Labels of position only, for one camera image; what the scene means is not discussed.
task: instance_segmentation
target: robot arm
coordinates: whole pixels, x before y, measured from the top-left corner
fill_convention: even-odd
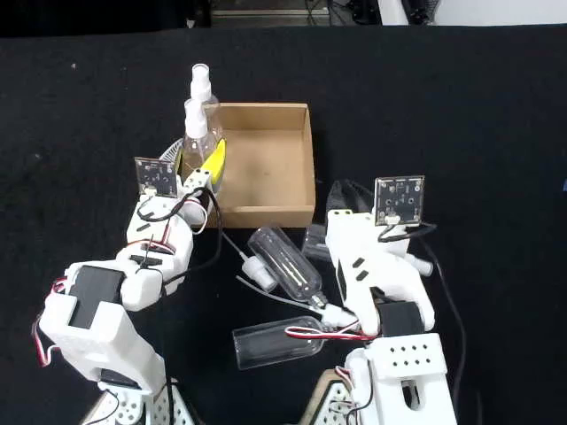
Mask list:
[[[397,208],[419,221],[423,177],[377,179],[377,184],[389,205],[386,217]],[[419,210],[414,210],[416,197]],[[435,324],[435,312],[420,274],[430,275],[432,264],[408,254],[409,237],[381,242],[386,232],[404,236],[407,225],[379,225],[375,219],[380,207],[384,205],[375,199],[375,215],[350,210],[328,215],[326,244],[343,303],[356,315],[364,334],[380,336],[346,358],[357,405],[353,414],[360,418],[355,423],[455,425],[439,335],[425,333]]]
[[[128,226],[128,244],[116,258],[73,263],[65,272],[63,290],[46,298],[40,329],[73,367],[99,386],[127,386],[145,395],[162,390],[163,359],[136,333],[126,311],[156,303],[162,283],[187,269],[191,226],[204,225],[207,210],[196,197],[187,197],[168,220],[144,221],[137,212],[164,216],[201,187],[210,189],[211,184],[208,174],[199,170],[187,179],[178,198],[142,195]],[[182,281],[170,282],[166,293],[175,292]]]
[[[369,212],[329,211],[326,244],[343,304],[359,319],[366,335],[378,335],[380,316],[375,300],[380,294],[415,302],[425,330],[431,330],[435,312],[420,277],[420,270],[431,274],[431,265],[408,254],[409,239],[378,242],[384,229],[374,225]],[[391,233],[403,235],[406,228],[398,226]]]

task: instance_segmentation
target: cardboard box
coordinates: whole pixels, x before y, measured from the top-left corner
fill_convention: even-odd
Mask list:
[[[302,228],[315,210],[306,104],[221,104],[227,159],[219,201],[224,227]]]

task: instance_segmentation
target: black table surface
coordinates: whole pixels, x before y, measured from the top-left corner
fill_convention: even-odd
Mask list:
[[[286,28],[0,40],[0,422],[77,423],[98,390],[59,355],[41,369],[29,335],[50,282],[72,262],[110,259],[136,201],[132,157],[183,132],[190,67],[223,101],[309,104],[316,218],[335,179],[425,174],[430,237],[468,331],[462,423],[563,423],[567,27]],[[230,232],[244,244],[251,230]],[[299,231],[292,231],[296,241]],[[196,240],[206,259],[214,232]],[[240,372],[231,330],[303,312],[233,278],[195,274],[133,314],[207,424],[299,419],[320,373],[353,344]],[[338,302],[330,267],[317,264]],[[451,383],[454,317],[426,281]]]

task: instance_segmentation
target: yellow object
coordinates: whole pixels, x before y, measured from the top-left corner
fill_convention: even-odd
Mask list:
[[[214,152],[205,161],[205,164],[201,168],[207,170],[211,173],[211,183],[214,185],[222,176],[222,170],[224,169],[224,160],[227,156],[227,142],[225,139],[221,139]]]

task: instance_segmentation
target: spray nozzle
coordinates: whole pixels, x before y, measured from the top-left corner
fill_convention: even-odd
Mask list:
[[[192,68],[190,96],[200,102],[211,98],[211,81],[209,80],[209,67],[205,64],[196,64]]]

